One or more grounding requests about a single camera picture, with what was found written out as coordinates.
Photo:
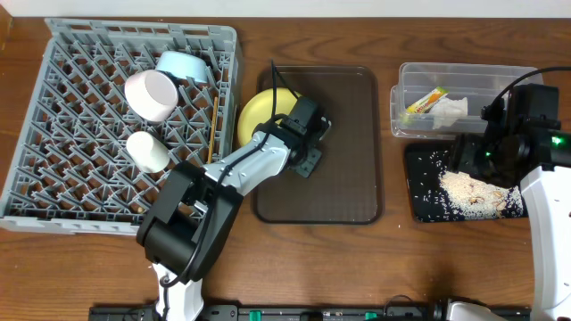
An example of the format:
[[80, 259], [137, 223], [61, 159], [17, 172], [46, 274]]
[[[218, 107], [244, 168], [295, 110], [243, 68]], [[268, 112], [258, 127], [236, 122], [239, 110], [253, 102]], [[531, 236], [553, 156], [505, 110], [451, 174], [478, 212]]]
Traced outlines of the light blue bowl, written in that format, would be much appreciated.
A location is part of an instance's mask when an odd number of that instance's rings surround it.
[[157, 61], [156, 69], [167, 72], [175, 78], [192, 78], [196, 82], [206, 83], [206, 62], [188, 53], [165, 51]]

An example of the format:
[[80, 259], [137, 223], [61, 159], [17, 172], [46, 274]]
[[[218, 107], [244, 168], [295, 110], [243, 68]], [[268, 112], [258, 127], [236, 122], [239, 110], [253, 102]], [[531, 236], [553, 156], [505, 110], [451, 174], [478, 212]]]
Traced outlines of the yellow round plate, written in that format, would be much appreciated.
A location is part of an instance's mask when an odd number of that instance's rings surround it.
[[[284, 87], [277, 88], [276, 114], [289, 114], [297, 99]], [[242, 109], [237, 122], [237, 140], [240, 146], [251, 139], [254, 129], [269, 120], [273, 106], [273, 89], [267, 89], [254, 96]]]

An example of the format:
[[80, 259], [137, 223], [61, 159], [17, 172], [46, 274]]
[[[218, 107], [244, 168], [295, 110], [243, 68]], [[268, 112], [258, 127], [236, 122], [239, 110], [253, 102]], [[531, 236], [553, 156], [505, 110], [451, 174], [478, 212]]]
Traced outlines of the white paper napkin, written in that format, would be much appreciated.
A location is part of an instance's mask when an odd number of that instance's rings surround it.
[[433, 129], [450, 127], [458, 119], [468, 115], [468, 99], [441, 98], [429, 111], [434, 116]]

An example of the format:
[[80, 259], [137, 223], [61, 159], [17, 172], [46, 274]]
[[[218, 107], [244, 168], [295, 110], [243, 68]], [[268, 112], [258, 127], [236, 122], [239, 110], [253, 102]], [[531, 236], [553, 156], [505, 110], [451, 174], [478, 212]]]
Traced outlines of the green orange snack wrapper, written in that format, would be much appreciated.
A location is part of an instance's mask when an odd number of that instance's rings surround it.
[[439, 100], [444, 98], [449, 93], [448, 90], [438, 86], [431, 92], [418, 99], [411, 104], [407, 109], [407, 113], [422, 114], [428, 112]]

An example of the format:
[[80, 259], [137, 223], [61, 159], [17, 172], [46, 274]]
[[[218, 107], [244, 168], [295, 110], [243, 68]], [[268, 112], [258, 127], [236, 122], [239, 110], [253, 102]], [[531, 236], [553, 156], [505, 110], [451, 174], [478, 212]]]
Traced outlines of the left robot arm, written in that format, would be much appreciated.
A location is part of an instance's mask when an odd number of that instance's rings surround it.
[[187, 161], [175, 166], [137, 231], [158, 278], [155, 319], [197, 319], [202, 280], [218, 259], [244, 197], [285, 169], [308, 177], [330, 127], [324, 109], [301, 96], [289, 113], [273, 112], [257, 125], [250, 141], [226, 158], [202, 167]]

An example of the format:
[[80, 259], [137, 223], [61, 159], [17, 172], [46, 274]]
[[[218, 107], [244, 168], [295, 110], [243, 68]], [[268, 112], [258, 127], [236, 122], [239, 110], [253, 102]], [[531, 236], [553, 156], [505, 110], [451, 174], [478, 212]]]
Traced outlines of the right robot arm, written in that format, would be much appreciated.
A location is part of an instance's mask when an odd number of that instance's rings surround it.
[[456, 137], [448, 165], [519, 188], [533, 246], [532, 320], [570, 318], [570, 135], [558, 114], [556, 87], [510, 85], [482, 109], [483, 135]]

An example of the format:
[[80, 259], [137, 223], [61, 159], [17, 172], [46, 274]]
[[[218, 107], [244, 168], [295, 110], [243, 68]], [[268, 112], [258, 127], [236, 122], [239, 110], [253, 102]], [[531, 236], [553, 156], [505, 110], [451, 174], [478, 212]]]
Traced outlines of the pink white bowl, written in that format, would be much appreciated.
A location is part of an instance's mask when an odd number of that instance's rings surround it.
[[175, 84], [158, 70], [145, 70], [130, 76], [124, 92], [130, 108], [152, 122], [166, 120], [178, 104]]

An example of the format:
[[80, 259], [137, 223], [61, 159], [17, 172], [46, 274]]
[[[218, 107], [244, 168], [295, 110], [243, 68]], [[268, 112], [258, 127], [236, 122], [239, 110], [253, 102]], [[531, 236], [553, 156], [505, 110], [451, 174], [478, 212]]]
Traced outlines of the white paper cup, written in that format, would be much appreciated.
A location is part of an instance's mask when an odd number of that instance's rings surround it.
[[169, 150], [153, 135], [138, 131], [130, 135], [126, 142], [127, 152], [144, 173], [157, 173], [170, 163]]

